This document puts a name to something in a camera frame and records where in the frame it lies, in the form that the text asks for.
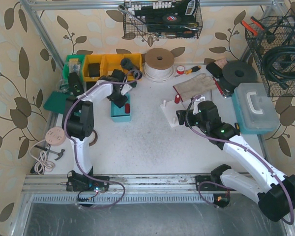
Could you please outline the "red spring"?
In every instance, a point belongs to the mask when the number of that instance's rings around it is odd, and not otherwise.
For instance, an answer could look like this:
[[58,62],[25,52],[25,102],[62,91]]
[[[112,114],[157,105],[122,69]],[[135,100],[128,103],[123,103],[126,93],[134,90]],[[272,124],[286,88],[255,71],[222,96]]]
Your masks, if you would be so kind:
[[129,114],[130,113],[130,104],[129,103],[125,104],[125,106],[124,106],[124,112],[126,114]]
[[175,103],[175,104],[179,104],[179,103],[180,103],[180,95],[179,95],[179,94],[177,94],[177,95],[175,96],[174,103]]

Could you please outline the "blue plastic tray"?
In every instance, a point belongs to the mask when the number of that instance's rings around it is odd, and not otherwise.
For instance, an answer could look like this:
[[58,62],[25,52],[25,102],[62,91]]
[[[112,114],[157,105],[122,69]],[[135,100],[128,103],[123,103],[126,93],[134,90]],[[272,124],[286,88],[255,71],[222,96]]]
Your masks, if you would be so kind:
[[[128,101],[126,102],[126,104],[129,103],[131,105],[130,95],[127,93],[126,96],[128,98]],[[126,114],[124,112],[124,106],[121,108],[118,108],[113,102],[111,102],[110,117],[113,122],[130,122],[131,121],[131,112],[129,114]]]

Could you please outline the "white peg base plate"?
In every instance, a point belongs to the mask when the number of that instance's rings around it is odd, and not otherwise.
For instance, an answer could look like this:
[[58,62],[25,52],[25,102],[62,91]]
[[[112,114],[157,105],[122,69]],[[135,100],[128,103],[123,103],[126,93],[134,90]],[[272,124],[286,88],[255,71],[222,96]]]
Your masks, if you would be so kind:
[[164,100],[163,103],[160,104],[160,108],[163,111],[171,128],[179,126],[176,111],[185,110],[181,102],[175,103],[174,100],[171,100],[171,101]]

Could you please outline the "brown tape roll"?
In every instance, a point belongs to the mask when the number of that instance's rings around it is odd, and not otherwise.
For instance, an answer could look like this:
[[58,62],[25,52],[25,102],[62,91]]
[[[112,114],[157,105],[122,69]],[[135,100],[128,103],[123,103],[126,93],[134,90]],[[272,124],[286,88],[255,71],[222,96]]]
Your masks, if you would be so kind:
[[95,130],[92,131],[94,134],[94,139],[89,143],[89,146],[93,146],[94,144],[96,144],[97,140],[98,140],[98,134]]

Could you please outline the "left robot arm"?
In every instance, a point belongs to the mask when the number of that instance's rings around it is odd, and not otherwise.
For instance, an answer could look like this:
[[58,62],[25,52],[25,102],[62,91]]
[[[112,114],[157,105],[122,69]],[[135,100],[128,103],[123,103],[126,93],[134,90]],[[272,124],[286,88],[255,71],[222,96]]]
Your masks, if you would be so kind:
[[127,75],[115,69],[110,76],[101,76],[87,91],[66,99],[62,128],[72,145],[76,173],[87,177],[92,173],[88,137],[94,130],[94,106],[107,98],[117,108],[123,108],[128,97],[121,89],[129,85]]

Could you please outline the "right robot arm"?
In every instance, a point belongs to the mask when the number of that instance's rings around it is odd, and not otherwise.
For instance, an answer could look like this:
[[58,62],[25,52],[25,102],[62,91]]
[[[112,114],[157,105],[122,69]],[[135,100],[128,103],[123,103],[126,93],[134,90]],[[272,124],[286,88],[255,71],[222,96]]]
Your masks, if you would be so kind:
[[180,125],[231,155],[251,175],[246,177],[223,164],[211,171],[210,184],[240,192],[257,203],[261,212],[273,222],[294,223],[295,175],[286,175],[254,151],[238,129],[222,122],[212,101],[194,98],[187,109],[178,110],[176,115]]

